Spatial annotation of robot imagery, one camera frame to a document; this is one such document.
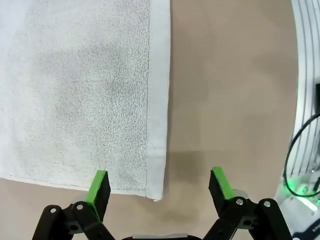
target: towel hem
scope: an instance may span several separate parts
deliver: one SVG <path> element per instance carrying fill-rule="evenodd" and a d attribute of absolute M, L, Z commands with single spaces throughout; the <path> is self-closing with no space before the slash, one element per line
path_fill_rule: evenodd
<path fill-rule="evenodd" d="M 167 152 L 170 0 L 150 0 L 149 27 L 146 197 L 160 200 L 163 196 Z"/>
<path fill-rule="evenodd" d="M 63 188 L 63 189 L 72 189 L 72 190 L 80 190 L 80 191 L 88 191 L 89 187 L 86 186 L 78 186 L 78 185 L 71 185 L 71 184 L 58 184 L 58 183 L 51 183 L 47 181 L 35 180 L 30 178 L 23 178 L 17 177 L 13 175 L 8 175 L 0 172 L 0 178 L 18 181 L 27 184 L 36 184 L 40 186 L 46 187 L 53 187 L 53 188 Z M 145 191 L 142 189 L 114 189 L 111 188 L 112 194 L 126 194 L 126 195 L 138 195 L 138 196 L 145 196 Z"/>

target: screw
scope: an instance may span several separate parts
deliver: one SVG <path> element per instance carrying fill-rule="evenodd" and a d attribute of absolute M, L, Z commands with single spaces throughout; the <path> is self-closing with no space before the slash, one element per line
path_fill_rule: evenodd
<path fill-rule="evenodd" d="M 302 189 L 302 192 L 303 192 L 303 193 L 308 192 L 308 187 L 307 187 L 307 186 L 305 186 L 305 187 Z"/>
<path fill-rule="evenodd" d="M 76 209 L 78 209 L 78 210 L 81 210 L 81 209 L 83 209 L 83 208 L 84 208 L 84 206 L 81 205 L 81 204 L 79 204 L 78 206 L 76 206 Z"/>
<path fill-rule="evenodd" d="M 235 203 L 238 204 L 238 205 L 242 205 L 242 204 L 244 204 L 244 201 L 243 201 L 242 199 L 238 198 L 238 199 L 235 201 Z"/>
<path fill-rule="evenodd" d="M 263 203 L 263 205 L 265 205 L 267 208 L 269 208 L 271 206 L 271 203 L 269 201 L 265 201 Z"/>

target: beige table surface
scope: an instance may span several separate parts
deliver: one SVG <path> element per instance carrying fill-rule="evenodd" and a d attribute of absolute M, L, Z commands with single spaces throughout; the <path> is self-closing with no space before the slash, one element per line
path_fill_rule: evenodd
<path fill-rule="evenodd" d="M 292 133 L 298 61 L 291 1 L 172 0 L 171 7 L 164 196 L 111 195 L 104 223 L 117 239 L 203 237 L 217 219 L 208 191 L 213 166 L 254 201 L 274 197 Z M 30 240 L 46 205 L 67 207 L 84 193 L 4 179 L 0 190 L 3 240 Z M 250 238 L 241 231 L 234 239 Z"/>

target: black cable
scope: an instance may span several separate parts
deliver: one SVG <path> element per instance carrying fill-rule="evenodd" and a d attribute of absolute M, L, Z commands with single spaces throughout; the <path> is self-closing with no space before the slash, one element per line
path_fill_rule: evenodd
<path fill-rule="evenodd" d="M 313 190 L 314 192 L 317 191 L 318 188 L 319 188 L 319 185 L 320 185 L 320 177 L 318 177 L 318 179 L 316 180 L 316 182 L 315 182 L 312 190 Z"/>
<path fill-rule="evenodd" d="M 286 155 L 286 158 L 285 158 L 285 162 L 284 162 L 284 171 L 283 171 L 283 179 L 284 179 L 284 184 L 285 186 L 288 188 L 289 192 L 296 196 L 296 197 L 302 197 L 302 198 L 311 198 L 311 197 L 314 197 L 318 194 L 320 194 L 320 191 L 318 192 L 315 192 L 315 193 L 312 193 L 312 194 L 309 194 L 309 195 L 300 195 L 300 194 L 297 194 L 295 193 L 293 190 L 291 190 L 291 188 L 289 187 L 289 184 L 288 184 L 288 178 L 287 178 L 287 166 L 288 166 L 288 160 L 289 160 L 289 156 L 290 156 L 290 153 L 291 153 L 291 150 L 292 148 L 294 147 L 297 139 L 301 136 L 302 132 L 306 129 L 306 127 L 308 127 L 312 122 L 313 120 L 317 119 L 318 117 L 320 117 L 320 112 L 312 115 L 308 121 L 306 121 L 302 127 L 300 128 L 300 130 L 296 133 L 296 135 L 294 136 L 294 138 L 292 139 L 291 143 L 290 143 L 290 146 L 289 146 L 289 150 L 288 150 L 288 153 Z"/>

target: white towel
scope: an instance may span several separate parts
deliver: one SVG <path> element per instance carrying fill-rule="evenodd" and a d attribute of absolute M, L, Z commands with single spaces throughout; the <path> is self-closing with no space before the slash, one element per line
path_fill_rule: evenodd
<path fill-rule="evenodd" d="M 161 199 L 169 0 L 0 2 L 0 177 Z"/>

